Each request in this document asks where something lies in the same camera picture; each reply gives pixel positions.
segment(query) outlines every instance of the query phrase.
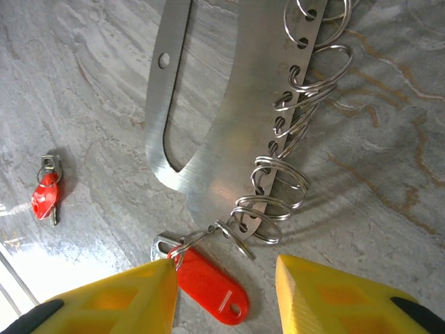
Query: key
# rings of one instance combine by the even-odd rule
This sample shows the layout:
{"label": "key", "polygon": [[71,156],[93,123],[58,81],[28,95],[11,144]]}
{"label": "key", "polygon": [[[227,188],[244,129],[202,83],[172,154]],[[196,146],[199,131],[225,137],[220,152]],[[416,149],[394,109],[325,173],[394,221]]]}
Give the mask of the key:
{"label": "key", "polygon": [[49,214],[49,221],[51,222],[52,226],[57,225],[57,205],[54,205],[54,207],[51,209],[51,213]]}
{"label": "key", "polygon": [[[152,244],[152,259],[168,256],[161,250],[162,243],[170,247],[181,245],[160,234]],[[244,289],[195,249],[186,251],[177,277],[179,287],[223,324],[234,326],[247,317],[250,304]]]}
{"label": "key", "polygon": [[33,193],[31,205],[34,215],[38,220],[45,219],[52,215],[54,221],[56,221],[55,206],[59,196],[57,179],[57,173],[47,173]]}

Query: red key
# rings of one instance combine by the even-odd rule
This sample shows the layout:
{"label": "red key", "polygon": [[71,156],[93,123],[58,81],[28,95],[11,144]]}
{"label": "red key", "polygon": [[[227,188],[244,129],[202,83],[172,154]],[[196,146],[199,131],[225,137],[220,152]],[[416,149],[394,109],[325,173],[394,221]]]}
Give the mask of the red key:
{"label": "red key", "polygon": [[31,198],[33,212],[37,219],[44,219],[49,216],[58,200],[57,173],[46,174],[38,185]]}
{"label": "red key", "polygon": [[247,317],[244,289],[193,248],[185,252],[177,276],[179,287],[223,324],[237,325]]}

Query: metal key ring holder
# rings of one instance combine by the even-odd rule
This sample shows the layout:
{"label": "metal key ring holder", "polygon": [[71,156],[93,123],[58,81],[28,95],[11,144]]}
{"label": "metal key ring holder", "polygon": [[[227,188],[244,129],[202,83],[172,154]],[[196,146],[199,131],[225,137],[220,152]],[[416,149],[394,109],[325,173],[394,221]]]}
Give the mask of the metal key ring holder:
{"label": "metal key ring holder", "polygon": [[[306,33],[310,31],[312,25],[316,23],[320,24],[322,21],[329,22],[335,19],[341,19],[339,28],[325,42],[315,45],[316,35],[309,34],[306,35],[307,38],[297,39],[292,35],[288,25],[287,16],[291,4],[291,0],[288,0],[284,7],[283,16],[279,13],[277,17],[279,19],[283,17],[284,30],[287,36],[296,43],[299,49],[296,49],[296,54],[302,56],[305,52],[308,52],[307,48],[311,45],[313,47],[310,51],[311,56],[323,51],[335,50],[346,53],[348,60],[346,64],[331,77],[312,83],[304,83],[308,64],[303,63],[302,58],[298,58],[299,64],[291,66],[286,64],[286,70],[287,68],[289,69],[287,83],[290,89],[289,86],[286,86],[287,89],[285,88],[284,90],[289,91],[282,93],[280,98],[276,99],[272,105],[272,113],[276,115],[277,112],[280,112],[281,114],[279,116],[273,116],[276,117],[272,128],[274,139],[268,144],[268,147],[265,148],[269,156],[258,154],[254,160],[254,169],[250,174],[250,180],[253,185],[253,187],[250,187],[253,188],[254,194],[238,197],[238,199],[234,201],[235,206],[231,210],[227,220],[217,220],[208,227],[207,231],[199,232],[199,234],[193,238],[190,237],[191,234],[188,237],[182,238],[182,245],[173,248],[169,253],[169,257],[175,260],[177,269],[184,261],[184,255],[188,249],[204,241],[207,237],[215,235],[217,231],[220,231],[226,239],[231,239],[242,254],[254,260],[255,254],[250,247],[247,246],[245,240],[253,236],[256,240],[264,244],[275,245],[280,243],[283,238],[283,232],[278,223],[290,219],[306,199],[307,192],[311,186],[309,178],[304,173],[283,161],[283,158],[287,157],[297,148],[299,142],[305,137],[320,102],[335,90],[338,80],[342,78],[352,64],[353,51],[350,47],[328,44],[336,40],[343,33],[350,20],[352,9],[359,1],[356,0],[353,4],[353,0],[343,0],[344,13],[323,20],[321,17],[315,20],[314,15],[315,9],[320,13],[324,11],[325,3],[316,3],[314,4],[314,10],[307,12],[299,0],[294,1],[296,1],[296,7],[298,7],[306,17],[306,19],[300,18],[300,20],[304,22],[301,29],[309,29],[307,31],[304,30]],[[279,144],[280,138],[286,139],[286,141],[280,141],[281,144]],[[270,179],[271,175],[273,175],[274,180],[294,190],[298,196],[297,199],[289,203],[281,198],[269,195],[272,186],[268,183],[268,177]],[[278,209],[278,213],[265,213],[267,205]],[[260,232],[258,230],[260,225],[263,225],[269,230],[273,230],[273,233],[266,234],[264,231]]]}

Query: marble veining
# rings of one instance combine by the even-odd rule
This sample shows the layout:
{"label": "marble veining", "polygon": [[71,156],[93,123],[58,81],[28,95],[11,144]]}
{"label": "marble veining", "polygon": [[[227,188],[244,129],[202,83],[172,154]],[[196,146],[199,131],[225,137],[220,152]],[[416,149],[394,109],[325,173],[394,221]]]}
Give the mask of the marble veining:
{"label": "marble veining", "polygon": [[[149,261],[164,230],[195,228],[184,197],[145,158],[145,95],[163,5],[0,0],[0,251],[39,301]],[[193,2],[166,135],[178,168],[223,99],[237,12],[236,1]],[[353,68],[289,159],[313,187],[282,225],[283,244],[254,245],[255,262],[230,244],[203,245],[246,288],[251,315],[226,327],[181,294],[173,333],[279,333],[280,253],[404,289],[445,318],[444,13],[443,0],[359,3],[339,39],[354,49]],[[312,76],[333,73],[341,59],[332,58],[315,58]],[[56,228],[29,206],[49,150],[65,171]]]}

